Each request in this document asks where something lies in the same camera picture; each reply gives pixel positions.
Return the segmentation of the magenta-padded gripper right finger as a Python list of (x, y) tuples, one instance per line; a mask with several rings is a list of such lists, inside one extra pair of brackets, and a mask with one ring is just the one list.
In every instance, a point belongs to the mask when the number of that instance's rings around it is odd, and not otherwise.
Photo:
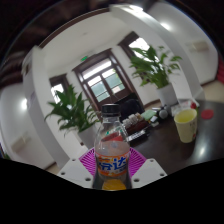
[(128, 164), (132, 188), (140, 188), (166, 176), (166, 172), (154, 159), (146, 159), (134, 148), (130, 149)]

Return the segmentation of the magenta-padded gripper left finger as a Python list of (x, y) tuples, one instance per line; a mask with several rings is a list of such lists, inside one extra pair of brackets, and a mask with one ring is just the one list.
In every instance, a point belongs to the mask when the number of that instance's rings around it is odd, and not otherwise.
[(84, 188), (91, 188), (96, 174), (94, 149), (87, 150), (79, 158), (70, 159), (58, 176)]

